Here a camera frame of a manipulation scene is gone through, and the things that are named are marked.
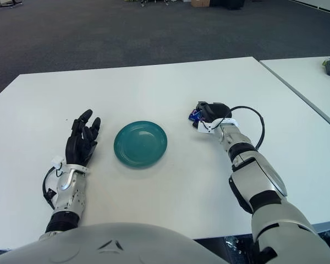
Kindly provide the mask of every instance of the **green plate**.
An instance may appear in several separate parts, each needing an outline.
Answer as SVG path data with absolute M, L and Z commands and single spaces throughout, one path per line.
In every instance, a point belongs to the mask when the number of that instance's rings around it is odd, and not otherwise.
M 114 141 L 116 157 L 133 168 L 153 165 L 163 156 L 166 146 L 164 130 L 149 121 L 128 124 L 121 129 Z

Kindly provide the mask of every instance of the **wire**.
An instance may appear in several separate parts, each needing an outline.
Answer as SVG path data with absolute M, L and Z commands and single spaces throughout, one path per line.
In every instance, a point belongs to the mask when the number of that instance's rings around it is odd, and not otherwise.
M 46 183 L 46 179 L 48 178 L 48 176 L 50 175 L 50 173 L 52 173 L 53 171 L 54 171 L 54 169 L 55 169 L 55 167 L 51 167 L 49 170 L 48 170 L 48 172 L 47 172 L 47 174 L 45 175 L 45 177 L 44 177 L 44 180 L 43 180 L 43 186 L 42 186 L 42 188 L 43 188 L 43 196 L 44 196 L 44 198 L 45 198 L 45 200 L 47 201 L 47 203 L 50 205 L 50 207 L 51 208 L 53 208 L 53 210 L 55 210 L 55 207 L 54 207 L 54 205 L 53 205 L 53 203 L 52 203 L 52 201 L 51 201 L 51 193 L 50 193 L 50 191 L 46 191 L 46 187 L 45 187 L 45 183 Z
M 219 122 L 214 128 L 212 128 L 212 130 L 214 130 L 215 128 L 217 128 L 218 126 L 220 126 L 221 122 L 223 122 L 224 119 L 225 119 L 230 113 L 232 113 L 232 111 L 234 111 L 234 110 L 236 110 L 236 109 L 241 109 L 241 108 L 252 110 L 252 111 L 255 112 L 255 113 L 259 116 L 259 118 L 260 118 L 260 123 L 262 124 L 262 134 L 261 134 L 261 136 L 260 136 L 260 138 L 259 138 L 259 141 L 258 141 L 257 145 L 255 146 L 255 149 L 258 150 L 258 149 L 260 148 L 260 146 L 262 145 L 263 140 L 264 140 L 264 137 L 265 137 L 265 123 L 264 123 L 264 119 L 263 119 L 262 115 L 260 115 L 259 112 L 258 112 L 256 109 L 253 109 L 253 108 L 251 108 L 251 107 L 249 107 L 249 106 L 235 106 L 235 107 L 231 108 L 231 109 L 229 110 L 229 112 L 226 113 L 225 117 L 223 117 L 223 119 L 222 119 L 222 120 L 221 120 L 221 121 L 220 121 L 220 122 Z M 201 123 L 203 124 L 203 126 L 204 126 L 206 129 L 208 129 L 208 128 L 205 126 L 205 124 L 204 124 L 203 121 L 201 121 Z

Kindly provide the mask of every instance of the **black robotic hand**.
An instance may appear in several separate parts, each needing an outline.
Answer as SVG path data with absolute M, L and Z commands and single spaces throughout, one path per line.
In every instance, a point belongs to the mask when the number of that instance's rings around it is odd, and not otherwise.
M 95 139 L 100 128 L 100 118 L 97 117 L 92 126 L 86 126 L 93 111 L 88 109 L 78 119 L 73 121 L 72 133 L 66 144 L 66 163 L 86 166 L 97 145 Z

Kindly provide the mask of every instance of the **table surface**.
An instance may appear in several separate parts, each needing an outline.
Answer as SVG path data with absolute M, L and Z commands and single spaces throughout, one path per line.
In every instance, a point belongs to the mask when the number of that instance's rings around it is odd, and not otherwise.
M 330 76 L 322 63 L 330 57 L 262 60 L 308 105 L 330 123 Z
M 251 216 L 228 184 L 228 155 L 187 120 L 197 101 L 257 109 L 266 123 L 260 151 L 285 181 L 289 201 L 311 223 L 330 221 L 330 125 L 251 57 L 25 74 L 0 94 L 0 249 L 44 232 L 52 210 L 43 177 L 88 108 L 102 126 L 81 225 L 149 223 L 193 239 L 250 233 Z M 255 144 L 258 117 L 240 109 L 234 118 Z M 127 168 L 113 152 L 117 132 L 136 120 L 153 121 L 168 136 L 164 156 L 147 169 Z

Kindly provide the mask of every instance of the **cardboard box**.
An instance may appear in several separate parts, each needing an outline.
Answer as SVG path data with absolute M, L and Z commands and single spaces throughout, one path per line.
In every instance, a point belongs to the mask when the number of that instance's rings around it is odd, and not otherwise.
M 191 4 L 193 7 L 208 7 L 210 0 L 192 0 Z

